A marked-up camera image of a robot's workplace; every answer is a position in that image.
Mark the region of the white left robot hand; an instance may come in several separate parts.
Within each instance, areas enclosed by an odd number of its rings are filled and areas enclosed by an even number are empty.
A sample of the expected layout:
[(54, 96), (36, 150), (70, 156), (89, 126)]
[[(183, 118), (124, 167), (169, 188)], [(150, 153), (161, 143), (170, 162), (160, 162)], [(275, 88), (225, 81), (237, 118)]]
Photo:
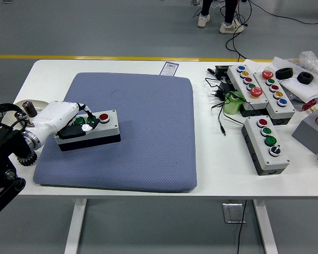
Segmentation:
[[(92, 121), (71, 125), (81, 110), (85, 111)], [(50, 135), (58, 135), (62, 140), (83, 137), (99, 123), (100, 120), (93, 116), (85, 104), (53, 101), (34, 117), (33, 127), (25, 128), (22, 134), (31, 149), (36, 150), (44, 145)]]

